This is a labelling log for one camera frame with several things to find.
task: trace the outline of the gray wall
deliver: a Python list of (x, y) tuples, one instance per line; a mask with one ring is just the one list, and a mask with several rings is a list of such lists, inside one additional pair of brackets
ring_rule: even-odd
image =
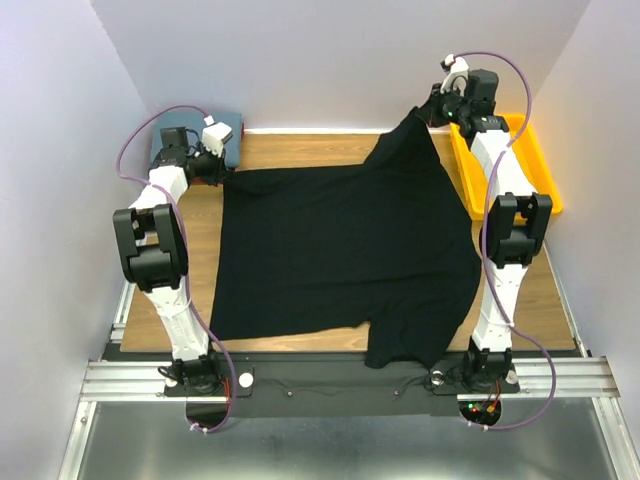
[(122, 287), (113, 161), (146, 110), (88, 2), (3, 1), (0, 25), (0, 478), (51, 479)]
[[(542, 85), (588, 0), (93, 0), (147, 107), (239, 110), (248, 127), (393, 126), (447, 53), (507, 54)], [(521, 111), (499, 63), (503, 111)]]
[(549, 248), (579, 330), (611, 362), (640, 445), (638, 2), (592, 0), (534, 104), (566, 204)]

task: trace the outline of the yellow plastic bin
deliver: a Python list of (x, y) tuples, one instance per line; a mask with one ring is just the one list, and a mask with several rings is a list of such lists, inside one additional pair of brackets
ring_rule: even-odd
[[(522, 114), (508, 114), (502, 115), (502, 117), (509, 125), (511, 136), (515, 135), (524, 121), (524, 115)], [(458, 170), (462, 178), (467, 210), (472, 220), (482, 220), (484, 201), (487, 194), (487, 179), (484, 176), (482, 167), (480, 167), (480, 163), (467, 148), (465, 139), (460, 136), (458, 126), (453, 124), (451, 125), (451, 142), (453, 143), (453, 152), (455, 153)], [(545, 193), (551, 196), (553, 200), (551, 214), (559, 214), (562, 211), (562, 200), (558, 195), (553, 178), (551, 178), (549, 167), (547, 167), (547, 163), (544, 160), (531, 123), (527, 125), (527, 129), (520, 139), (513, 144), (512, 148), (529, 182), (536, 188), (538, 193)]]

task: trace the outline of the purple cable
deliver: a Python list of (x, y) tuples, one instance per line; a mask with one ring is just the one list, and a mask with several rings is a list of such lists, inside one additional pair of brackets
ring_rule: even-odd
[(466, 57), (470, 55), (485, 55), (489, 57), (495, 57), (508, 63), (515, 70), (515, 72), (518, 74), (518, 76), (522, 80), (522, 84), (524, 85), (524, 88), (527, 93), (527, 111), (524, 117), (524, 122), (522, 123), (520, 130), (518, 130), (518, 132), (513, 136), (513, 138), (509, 140), (504, 150), (500, 152), (500, 155), (498, 155), (496, 164), (491, 169), (491, 174), (489, 175), (489, 182), (488, 182), (489, 184), (487, 186), (487, 196), (484, 201), (484, 216), (482, 218), (482, 236), (480, 240), (480, 251), (482, 252), (482, 265), (484, 267), (485, 276), (487, 277), (487, 284), (489, 285), (489, 289), (491, 290), (491, 294), (493, 295), (493, 298), (496, 301), (496, 305), (498, 307), (498, 310), (500, 310), (500, 314), (502, 315), (502, 318), (509, 325), (509, 328), (513, 333), (515, 333), (519, 337), (524, 338), (525, 340), (530, 341), (536, 347), (538, 347), (542, 355), (544, 355), (544, 357), (547, 359), (547, 362), (549, 362), (549, 367), (551, 368), (551, 390), (549, 391), (549, 397), (547, 397), (547, 400), (545, 401), (542, 408), (538, 411), (538, 413), (533, 415), (531, 418), (528, 418), (527, 420), (523, 420), (522, 422), (514, 423), (512, 425), (502, 425), (502, 426), (493, 426), (493, 427), (488, 427), (488, 426), (480, 425), (477, 423), (470, 423), (470, 425), (476, 425), (480, 428), (486, 428), (488, 430), (504, 431), (504, 430), (512, 430), (514, 428), (524, 427), (525, 425), (529, 425), (530, 423), (533, 423), (538, 418), (540, 418), (547, 411), (547, 409), (551, 405), (551, 402), (553, 401), (553, 397), (556, 393), (556, 383), (557, 383), (556, 368), (553, 364), (553, 359), (551, 358), (551, 354), (535, 338), (533, 338), (531, 335), (521, 332), (514, 326), (513, 321), (509, 318), (509, 315), (507, 314), (507, 311), (504, 308), (504, 305), (502, 305), (502, 302), (500, 302), (500, 298), (498, 297), (496, 286), (493, 283), (493, 277), (491, 276), (491, 271), (489, 270), (489, 258), (487, 257), (487, 223), (489, 220), (489, 207), (491, 206), (490, 205), (491, 191), (493, 190), (493, 187), (496, 183), (496, 179), (498, 178), (498, 167), (500, 166), (500, 162), (502, 162), (502, 157), (504, 157), (505, 153), (507, 153), (507, 150), (511, 147), (511, 145), (513, 145), (516, 142), (516, 140), (518, 140), (522, 136), (525, 129), (527, 128), (527, 125), (529, 124), (529, 119), (531, 118), (531, 107), (533, 103), (533, 98), (531, 95), (531, 87), (529, 86), (529, 82), (527, 82), (527, 79), (525, 78), (524, 73), (522, 73), (522, 70), (520, 70), (520, 68), (518, 68), (518, 66), (515, 63), (513, 63), (511, 60), (509, 60), (503, 55), (500, 55), (499, 53), (483, 52), (483, 51), (458, 53), (457, 55), (454, 55), (454, 57), (455, 58)]
[[(186, 228), (184, 226), (184, 218), (182, 217), (182, 214), (180, 213), (180, 210), (178, 209), (177, 202), (171, 196), (171, 194), (165, 188), (161, 187), (160, 185), (153, 185), (147, 179), (139, 178), (139, 177), (135, 177), (135, 176), (131, 176), (131, 175), (126, 175), (125, 173), (122, 172), (122, 168), (121, 168), (122, 157), (124, 156), (124, 152), (127, 149), (127, 147), (129, 146), (129, 144), (131, 143), (131, 141), (136, 137), (136, 135), (138, 135), (142, 131), (143, 128), (145, 128), (147, 125), (149, 125), (151, 122), (153, 122), (160, 115), (163, 115), (163, 114), (165, 114), (165, 113), (167, 113), (167, 112), (169, 112), (171, 110), (175, 110), (175, 109), (178, 109), (178, 108), (191, 108), (191, 109), (197, 110), (200, 113), (202, 113), (203, 117), (208, 117), (209, 116), (209, 114), (205, 110), (203, 110), (203, 109), (201, 109), (199, 107), (193, 106), (193, 105), (174, 105), (173, 107), (165, 108), (161, 112), (156, 113), (154, 116), (152, 116), (146, 122), (144, 122), (142, 125), (140, 125), (131, 135), (129, 135), (129, 138), (127, 138), (127, 140), (124, 142), (124, 145), (122, 145), (122, 148), (120, 149), (120, 152), (118, 153), (118, 158), (116, 159), (116, 173), (123, 180), (129, 180), (129, 181), (132, 181), (132, 182), (136, 182), (136, 183), (139, 183), (141, 185), (144, 185), (145, 187), (151, 186), (151, 187), (155, 188), (156, 190), (161, 191), (167, 197), (167, 199), (171, 203), (171, 207), (173, 208), (173, 211), (174, 211), (174, 213), (176, 215), (176, 218), (178, 219), (178, 224), (180, 225), (180, 231), (182, 232), (182, 235), (184, 236), (185, 248), (188, 248), (187, 230), (186, 230)], [(231, 371), (231, 396), (230, 396), (230, 399), (229, 399), (229, 407), (227, 408), (227, 413), (225, 414), (225, 416), (222, 419), (222, 421), (218, 425), (215, 425), (215, 426), (210, 427), (210, 428), (207, 427), (206, 431), (202, 427), (200, 427), (198, 424), (194, 424), (193, 422), (191, 422), (189, 419), (187, 419), (187, 422), (189, 422), (189, 424), (191, 425), (191, 428), (193, 428), (195, 430), (198, 430), (200, 432), (203, 432), (205, 434), (206, 433), (217, 432), (222, 427), (224, 427), (224, 425), (229, 421), (229, 418), (231, 417), (231, 412), (233, 411), (233, 408), (235, 406), (236, 390), (237, 390), (237, 385), (238, 385), (238, 377), (237, 377), (237, 374), (236, 374), (235, 366), (233, 365), (233, 361), (231, 360), (231, 355), (229, 355), (229, 352), (224, 347), (222, 342), (220, 340), (218, 340), (218, 337), (215, 336), (215, 334), (211, 331), (209, 326), (202, 319), (202, 317), (200, 316), (200, 313), (198, 312), (198, 310), (196, 309), (195, 305), (191, 301), (191, 282), (189, 280), (189, 274), (187, 274), (186, 277), (185, 277), (185, 289), (186, 289), (187, 303), (189, 305), (189, 309), (191, 310), (193, 315), (196, 317), (196, 320), (198, 321), (200, 326), (204, 329), (205, 332), (207, 332), (207, 335), (209, 335), (209, 338), (213, 341), (213, 343), (215, 343), (218, 346), (218, 348), (222, 352), (222, 355), (224, 355), (224, 358), (227, 360), (227, 364), (229, 365), (229, 370)]]

